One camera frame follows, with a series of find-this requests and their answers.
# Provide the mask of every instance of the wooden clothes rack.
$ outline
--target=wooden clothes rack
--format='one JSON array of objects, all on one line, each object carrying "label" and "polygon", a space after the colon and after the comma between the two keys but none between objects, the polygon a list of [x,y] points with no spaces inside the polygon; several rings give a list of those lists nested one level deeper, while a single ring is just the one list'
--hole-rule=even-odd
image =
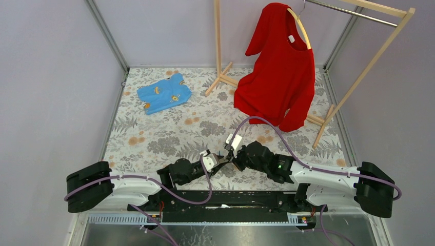
[{"label": "wooden clothes rack", "polygon": [[[325,130],[325,127],[329,124],[329,122],[332,120],[332,118],[335,116],[335,114],[338,112],[338,110],[343,106],[344,102],[347,100],[347,98],[352,94],[352,92],[356,89],[356,87],[360,84],[360,82],[363,80],[363,78],[367,75],[367,73],[370,71],[370,69],[373,67],[373,65],[378,61],[379,57],[384,53],[384,51],[388,48],[388,46],[391,44],[391,42],[395,39],[395,37],[400,33],[400,31],[405,27],[405,25],[408,23],[408,21],[411,19],[411,17],[414,15],[416,9],[410,8],[408,11],[403,11],[391,7],[387,7],[384,5],[368,2],[366,0],[341,0],[343,2],[347,2],[350,4],[354,4],[363,8],[371,9],[377,12],[381,12],[384,14],[392,15],[399,17],[401,20],[399,24],[393,24],[389,23],[380,19],[376,19],[367,15],[355,13],[353,11],[341,9],[335,6],[332,6],[330,4],[326,4],[323,2],[319,2],[317,0],[306,0],[307,2],[314,3],[326,8],[338,10],[340,12],[352,14],[358,17],[363,17],[366,19],[369,19],[371,21],[375,21],[378,23],[382,23],[385,25],[393,26],[394,31],[390,34],[387,41],[382,45],[380,50],[376,53],[376,55],[372,58],[372,60],[369,62],[369,64],[366,66],[366,68],[363,70],[363,72],[358,76],[356,81],[353,83],[353,85],[349,88],[347,93],[344,95],[344,97],[341,99],[341,101],[338,103],[338,105],[335,107],[334,105],[331,105],[331,107],[328,110],[328,113],[326,114],[326,119],[322,119],[320,117],[317,117],[312,114],[308,114],[306,120],[320,126],[319,133],[317,135],[317,138],[314,141],[313,148],[317,147],[320,138],[322,137],[323,131]],[[215,29],[215,38],[216,38],[216,68],[218,71],[217,78],[214,80],[214,82],[211,84],[211,86],[206,91],[205,95],[208,96],[213,89],[216,87],[216,85],[219,82],[224,82],[230,86],[237,87],[239,82],[236,79],[233,79],[226,75],[228,70],[232,66],[232,62],[230,62],[227,67],[222,70],[222,63],[221,63],[221,20],[220,20],[220,0],[214,0],[214,29]],[[292,11],[289,11],[293,17],[295,17],[295,13]],[[307,46],[310,48],[310,44],[307,38],[307,35],[305,33],[305,29],[302,27],[302,24],[300,23],[299,17],[295,18],[296,23],[301,27],[301,30],[305,37],[305,42]]]}]

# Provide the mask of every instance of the patterned floor mat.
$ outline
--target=patterned floor mat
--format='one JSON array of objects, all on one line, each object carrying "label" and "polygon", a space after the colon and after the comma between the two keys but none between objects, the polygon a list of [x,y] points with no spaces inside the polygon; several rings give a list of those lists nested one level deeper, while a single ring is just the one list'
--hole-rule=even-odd
[{"label": "patterned floor mat", "polygon": [[[227,75],[240,79],[250,72],[251,68],[233,68]],[[185,104],[146,115],[144,103],[137,96],[137,89],[169,78],[174,73],[183,75],[186,85],[192,91],[191,98]],[[234,87],[219,83],[205,97],[205,91],[215,78],[215,68],[130,69],[104,158],[110,167],[156,176],[156,170],[178,158],[197,161],[199,153],[205,149],[226,154],[223,142],[247,115],[233,107]],[[323,117],[329,106],[325,85],[317,69],[315,96],[310,113]],[[284,133],[284,137],[295,154],[305,162],[346,166],[336,122],[332,121],[326,127],[319,145],[313,149],[312,144],[319,128],[305,121],[302,128]],[[269,126],[245,124],[239,135],[244,138],[245,144],[257,140],[272,152],[288,154],[278,135]],[[223,167],[211,181],[214,190],[295,189],[291,184],[275,183],[266,174],[257,171],[239,172],[232,164]],[[207,181],[200,178],[179,189],[206,190]]]}]

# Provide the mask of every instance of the gray wall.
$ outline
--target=gray wall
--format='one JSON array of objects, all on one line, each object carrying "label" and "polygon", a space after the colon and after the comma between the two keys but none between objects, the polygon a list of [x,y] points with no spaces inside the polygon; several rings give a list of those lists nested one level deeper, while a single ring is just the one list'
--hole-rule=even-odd
[{"label": "gray wall", "polygon": [[0,4],[0,245],[62,245],[123,73],[84,0]]},{"label": "gray wall", "polygon": [[[323,0],[347,9],[354,5]],[[271,0],[221,0],[222,62],[253,65],[246,57],[261,10]],[[302,0],[285,0],[296,14]],[[135,66],[215,65],[213,0],[97,0],[126,61]],[[326,62],[349,15],[307,3],[301,15],[316,64]]]},{"label": "gray wall", "polygon": [[[435,3],[379,0],[416,13],[342,108],[358,161],[371,161],[403,191],[387,219],[394,245],[433,245],[435,217]],[[369,15],[385,17],[366,12]],[[344,95],[392,29],[360,20],[330,73]]]}]

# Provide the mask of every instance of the blue child shirt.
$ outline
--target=blue child shirt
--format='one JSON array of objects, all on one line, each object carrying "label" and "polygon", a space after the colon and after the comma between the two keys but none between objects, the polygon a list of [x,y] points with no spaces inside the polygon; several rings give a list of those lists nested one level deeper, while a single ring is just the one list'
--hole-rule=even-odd
[{"label": "blue child shirt", "polygon": [[184,85],[183,76],[176,73],[169,79],[138,89],[137,95],[145,102],[145,113],[150,115],[187,102],[192,92]]}]

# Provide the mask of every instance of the red shirt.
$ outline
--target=red shirt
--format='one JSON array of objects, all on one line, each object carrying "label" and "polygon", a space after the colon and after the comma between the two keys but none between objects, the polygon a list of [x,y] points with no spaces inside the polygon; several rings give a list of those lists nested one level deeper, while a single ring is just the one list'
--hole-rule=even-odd
[{"label": "red shirt", "polygon": [[[313,52],[298,35],[287,8],[272,3],[263,9],[245,55],[261,54],[234,94],[235,108],[263,117],[284,132],[304,125],[314,97],[315,74]],[[252,119],[250,123],[263,122]]]}]

